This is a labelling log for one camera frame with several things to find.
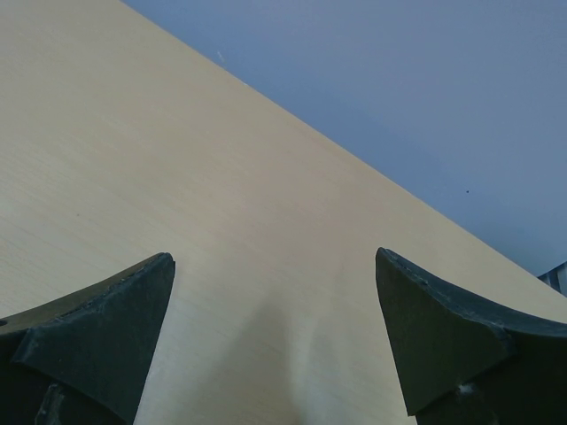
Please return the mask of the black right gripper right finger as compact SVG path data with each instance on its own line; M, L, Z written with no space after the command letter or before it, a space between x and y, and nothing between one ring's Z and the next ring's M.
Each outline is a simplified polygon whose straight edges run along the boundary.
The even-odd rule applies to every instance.
M446 282L381 248L377 296L419 424L564 424L566 326Z

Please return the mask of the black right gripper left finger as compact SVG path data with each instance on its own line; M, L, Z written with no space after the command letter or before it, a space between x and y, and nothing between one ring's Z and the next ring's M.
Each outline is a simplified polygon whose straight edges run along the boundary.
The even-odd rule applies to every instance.
M160 252L1 320L3 424L131 424L175 278Z

